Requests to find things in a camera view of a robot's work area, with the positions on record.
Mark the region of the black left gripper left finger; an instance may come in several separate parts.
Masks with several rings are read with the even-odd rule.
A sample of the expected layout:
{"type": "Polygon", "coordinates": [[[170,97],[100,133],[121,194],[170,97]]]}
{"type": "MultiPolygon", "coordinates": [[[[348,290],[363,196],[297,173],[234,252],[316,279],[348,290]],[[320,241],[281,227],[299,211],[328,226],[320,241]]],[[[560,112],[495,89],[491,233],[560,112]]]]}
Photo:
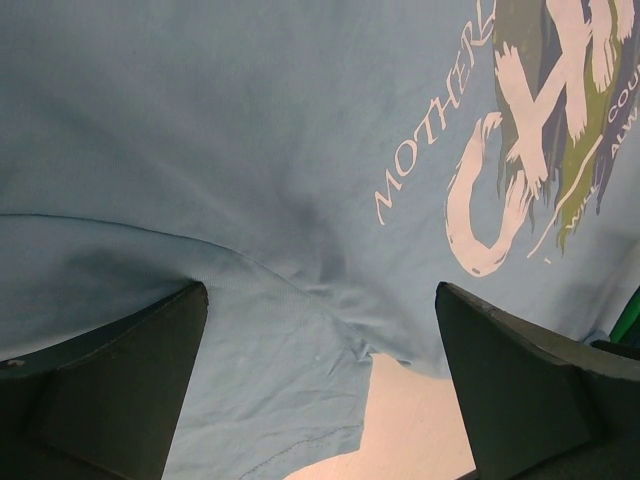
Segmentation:
{"type": "Polygon", "coordinates": [[[1,363],[4,479],[159,479],[207,320],[193,283],[1,363]]]}

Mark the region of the light blue printed t-shirt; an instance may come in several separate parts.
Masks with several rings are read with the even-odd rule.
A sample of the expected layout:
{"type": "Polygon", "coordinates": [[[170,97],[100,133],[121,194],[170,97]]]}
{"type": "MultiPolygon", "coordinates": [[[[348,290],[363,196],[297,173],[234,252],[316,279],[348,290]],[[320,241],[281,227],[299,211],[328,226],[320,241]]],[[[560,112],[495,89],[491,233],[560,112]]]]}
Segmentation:
{"type": "Polygon", "coordinates": [[[1,351],[193,281],[167,479],[359,448],[439,283],[576,340],[639,279],[635,1],[5,1],[1,351]]]}

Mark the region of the green folded t-shirt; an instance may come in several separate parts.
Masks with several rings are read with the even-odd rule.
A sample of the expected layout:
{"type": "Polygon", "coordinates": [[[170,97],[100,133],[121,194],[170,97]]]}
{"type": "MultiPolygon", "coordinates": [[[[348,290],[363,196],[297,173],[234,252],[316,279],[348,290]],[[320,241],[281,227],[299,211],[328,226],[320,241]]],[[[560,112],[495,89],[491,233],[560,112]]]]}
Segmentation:
{"type": "Polygon", "coordinates": [[[640,288],[637,288],[611,330],[609,335],[610,341],[612,343],[638,348],[640,337],[639,315],[640,288]]]}

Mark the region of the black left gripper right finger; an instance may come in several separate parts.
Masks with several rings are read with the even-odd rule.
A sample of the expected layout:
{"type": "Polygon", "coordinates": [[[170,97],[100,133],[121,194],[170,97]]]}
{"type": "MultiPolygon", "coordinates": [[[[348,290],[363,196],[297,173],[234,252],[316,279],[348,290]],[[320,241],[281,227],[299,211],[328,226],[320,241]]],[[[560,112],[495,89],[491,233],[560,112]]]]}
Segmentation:
{"type": "Polygon", "coordinates": [[[435,310],[470,479],[636,479],[639,346],[582,344],[451,283],[435,310]]]}

